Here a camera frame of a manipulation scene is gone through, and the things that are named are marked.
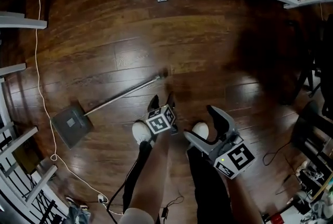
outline wooden floor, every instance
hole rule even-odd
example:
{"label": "wooden floor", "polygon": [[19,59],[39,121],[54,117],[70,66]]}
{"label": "wooden floor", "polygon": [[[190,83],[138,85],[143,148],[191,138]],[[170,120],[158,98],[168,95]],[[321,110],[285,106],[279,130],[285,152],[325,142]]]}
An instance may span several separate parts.
{"label": "wooden floor", "polygon": [[[39,31],[38,62],[50,115],[78,100],[84,110],[131,87],[159,69],[169,77],[139,90],[89,116],[94,131],[68,150],[56,135],[58,154],[70,169],[111,197],[137,158],[132,123],[146,113],[151,98],[165,101],[174,91],[177,123],[191,129],[209,123],[208,104],[235,118],[240,134],[251,143],[257,160],[243,173],[263,213],[282,209],[298,188],[285,158],[296,168],[304,156],[287,146],[270,166],[263,155],[289,141],[296,107],[278,100],[294,86],[299,46],[287,19],[298,20],[308,33],[320,19],[319,6],[283,10],[273,0],[42,0],[48,28]],[[27,17],[37,18],[38,1],[23,2]],[[6,78],[12,118],[36,125],[35,139],[45,157],[54,152],[49,121],[37,91],[33,30],[2,30],[2,66],[26,62],[27,69]],[[307,96],[299,97],[301,104]],[[196,223],[194,185],[182,133],[172,138],[169,177],[163,204],[185,197],[170,208],[167,223]],[[93,222],[109,222],[97,193],[75,179],[61,162],[53,188],[88,202]],[[275,195],[286,188],[287,191]],[[121,194],[114,201],[122,204]],[[121,211],[121,206],[113,206]]]}

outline power plug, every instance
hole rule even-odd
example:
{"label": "power plug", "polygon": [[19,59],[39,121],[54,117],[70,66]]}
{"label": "power plug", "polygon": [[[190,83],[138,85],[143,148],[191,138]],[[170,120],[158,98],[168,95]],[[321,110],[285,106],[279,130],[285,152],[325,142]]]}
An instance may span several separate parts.
{"label": "power plug", "polygon": [[100,203],[102,203],[102,204],[105,204],[105,203],[107,202],[107,199],[106,199],[106,197],[105,197],[104,195],[99,194],[99,195],[98,195],[98,201],[99,201]]}

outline blue jeans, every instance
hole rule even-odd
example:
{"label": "blue jeans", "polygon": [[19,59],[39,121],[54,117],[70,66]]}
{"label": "blue jeans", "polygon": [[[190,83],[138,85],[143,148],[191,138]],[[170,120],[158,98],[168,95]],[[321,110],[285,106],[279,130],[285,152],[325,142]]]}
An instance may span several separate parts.
{"label": "blue jeans", "polygon": [[64,224],[75,224],[76,217],[79,216],[80,224],[88,224],[90,212],[83,211],[75,205],[70,205],[68,215]]}

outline metal handle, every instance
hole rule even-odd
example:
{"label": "metal handle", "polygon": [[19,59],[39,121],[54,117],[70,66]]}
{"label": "metal handle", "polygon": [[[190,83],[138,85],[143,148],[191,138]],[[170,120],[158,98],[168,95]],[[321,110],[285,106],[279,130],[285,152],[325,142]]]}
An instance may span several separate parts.
{"label": "metal handle", "polygon": [[111,103],[117,101],[118,99],[121,99],[121,98],[123,98],[123,97],[125,97],[125,96],[127,96],[127,95],[129,95],[129,94],[131,94],[133,92],[135,92],[135,91],[138,91],[139,89],[141,89],[141,88],[143,88],[143,87],[145,87],[147,85],[150,85],[150,84],[156,82],[159,79],[162,79],[162,77],[160,75],[157,75],[153,79],[151,79],[151,80],[149,80],[149,81],[147,81],[147,82],[145,82],[143,84],[140,84],[140,85],[138,85],[138,86],[136,86],[136,87],[134,87],[134,88],[132,88],[132,89],[130,89],[128,91],[124,91],[122,94],[120,94],[120,95],[118,95],[118,96],[116,96],[114,98],[111,98],[110,100],[108,100],[104,104],[102,104],[102,105],[100,105],[100,106],[98,106],[98,107],[96,107],[94,109],[91,109],[90,111],[88,111],[87,113],[85,113],[84,116],[88,116],[89,114],[91,114],[91,113],[93,113],[93,112],[95,112],[95,111],[97,111],[97,110],[105,107],[106,105],[111,104]]}

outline sneaker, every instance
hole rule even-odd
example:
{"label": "sneaker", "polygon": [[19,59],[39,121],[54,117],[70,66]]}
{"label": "sneaker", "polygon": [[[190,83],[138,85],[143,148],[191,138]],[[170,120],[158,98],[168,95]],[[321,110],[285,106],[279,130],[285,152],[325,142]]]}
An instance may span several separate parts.
{"label": "sneaker", "polygon": [[76,205],[76,202],[72,197],[66,196],[65,198],[70,205]]}
{"label": "sneaker", "polygon": [[[141,121],[133,123],[132,133],[138,145],[140,145],[142,142],[148,142],[151,138],[149,127]],[[153,147],[153,140],[150,141],[150,145]]]}
{"label": "sneaker", "polygon": [[[192,128],[192,131],[195,132],[197,135],[199,135],[202,139],[207,140],[208,138],[208,134],[209,134],[209,130],[208,130],[208,125],[205,122],[198,122],[196,125],[194,125],[194,127]],[[187,150],[190,150],[192,147],[194,147],[194,145],[191,143]]]}
{"label": "sneaker", "polygon": [[80,205],[80,209],[82,211],[88,211],[89,210],[89,207],[87,205]]}

